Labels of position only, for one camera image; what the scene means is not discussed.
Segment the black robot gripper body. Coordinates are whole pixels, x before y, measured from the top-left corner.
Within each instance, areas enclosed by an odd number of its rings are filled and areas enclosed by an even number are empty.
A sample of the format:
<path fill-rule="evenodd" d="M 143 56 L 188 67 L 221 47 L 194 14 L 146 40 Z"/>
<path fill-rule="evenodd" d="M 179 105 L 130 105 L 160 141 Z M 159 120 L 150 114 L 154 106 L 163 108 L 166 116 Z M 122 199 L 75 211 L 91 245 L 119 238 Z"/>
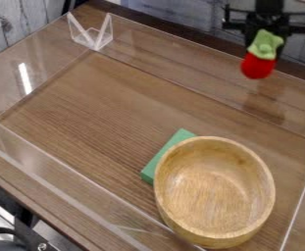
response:
<path fill-rule="evenodd" d="M 305 11 L 284 12 L 281 5 L 255 7 L 253 10 L 233 8 L 229 4 L 222 7 L 223 29 L 239 30 L 266 29 L 270 32 L 305 34 Z"/>

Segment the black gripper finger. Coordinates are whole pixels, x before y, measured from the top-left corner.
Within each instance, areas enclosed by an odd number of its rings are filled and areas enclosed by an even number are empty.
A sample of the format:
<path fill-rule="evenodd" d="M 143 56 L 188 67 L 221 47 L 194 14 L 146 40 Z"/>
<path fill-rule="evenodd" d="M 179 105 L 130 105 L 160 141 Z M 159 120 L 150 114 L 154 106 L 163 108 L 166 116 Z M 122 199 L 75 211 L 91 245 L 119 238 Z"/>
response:
<path fill-rule="evenodd" d="M 289 37 L 289 34 L 277 32 L 274 35 L 277 35 L 282 39 L 282 44 L 277 47 L 277 50 L 276 50 L 276 60 L 278 60 L 281 53 L 282 53 L 282 50 L 284 50 L 284 47 L 285 47 L 285 44 L 286 44 L 286 39 Z"/>
<path fill-rule="evenodd" d="M 245 31 L 245 48 L 249 48 L 251 45 L 254 38 L 257 36 L 257 30 L 255 29 L 249 29 Z"/>

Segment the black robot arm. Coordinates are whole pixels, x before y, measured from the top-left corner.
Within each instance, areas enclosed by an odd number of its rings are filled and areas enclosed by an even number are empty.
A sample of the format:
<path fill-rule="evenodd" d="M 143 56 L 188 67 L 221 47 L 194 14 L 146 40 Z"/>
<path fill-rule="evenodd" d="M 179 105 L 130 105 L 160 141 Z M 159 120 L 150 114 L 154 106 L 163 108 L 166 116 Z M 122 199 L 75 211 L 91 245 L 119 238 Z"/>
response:
<path fill-rule="evenodd" d="M 276 60 L 286 39 L 305 34 L 305 11 L 286 12 L 284 0 L 254 0 L 253 10 L 225 4 L 222 11 L 222 28 L 243 34 L 246 51 L 263 60 Z"/>

